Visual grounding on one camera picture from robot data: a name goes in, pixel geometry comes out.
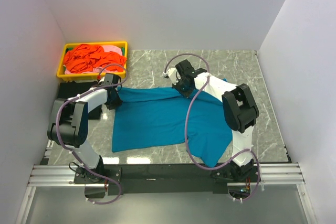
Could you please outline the teal t shirt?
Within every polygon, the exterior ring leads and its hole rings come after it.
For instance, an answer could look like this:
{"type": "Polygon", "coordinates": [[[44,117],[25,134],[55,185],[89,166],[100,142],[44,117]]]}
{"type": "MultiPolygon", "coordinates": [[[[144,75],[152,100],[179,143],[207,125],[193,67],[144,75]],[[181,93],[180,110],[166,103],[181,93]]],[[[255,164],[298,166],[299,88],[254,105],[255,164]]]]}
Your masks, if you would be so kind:
{"type": "Polygon", "coordinates": [[[214,167],[233,136],[224,119],[222,103],[201,92],[193,104],[169,87],[119,91],[122,105],[116,108],[112,151],[184,143],[192,155],[214,167]]]}

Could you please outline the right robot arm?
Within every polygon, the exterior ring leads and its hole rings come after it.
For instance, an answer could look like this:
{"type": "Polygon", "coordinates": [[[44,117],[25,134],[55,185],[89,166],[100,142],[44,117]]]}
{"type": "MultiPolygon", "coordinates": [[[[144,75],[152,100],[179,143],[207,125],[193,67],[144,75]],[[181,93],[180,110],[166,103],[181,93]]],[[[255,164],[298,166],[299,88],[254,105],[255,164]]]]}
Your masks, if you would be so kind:
{"type": "Polygon", "coordinates": [[[231,158],[217,166],[217,177],[227,182],[244,181],[254,172],[252,134],[259,110],[248,85],[236,85],[221,80],[206,69],[194,69],[188,60],[174,68],[167,68],[165,77],[172,87],[188,98],[194,90],[204,91],[222,102],[224,118],[232,131],[233,151],[231,158]]]}

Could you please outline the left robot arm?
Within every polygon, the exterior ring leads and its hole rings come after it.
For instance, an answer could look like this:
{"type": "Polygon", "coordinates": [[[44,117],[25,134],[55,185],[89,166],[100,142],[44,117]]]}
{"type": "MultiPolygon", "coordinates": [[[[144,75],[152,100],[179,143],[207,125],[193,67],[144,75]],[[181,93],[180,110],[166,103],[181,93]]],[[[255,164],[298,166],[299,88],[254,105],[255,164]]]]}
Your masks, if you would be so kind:
{"type": "Polygon", "coordinates": [[[86,176],[91,182],[104,179],[102,157],[87,140],[89,113],[101,105],[115,109],[122,104],[118,95],[121,77],[107,73],[96,87],[68,99],[56,99],[49,118],[47,136],[74,155],[80,167],[87,169],[86,176]]]}

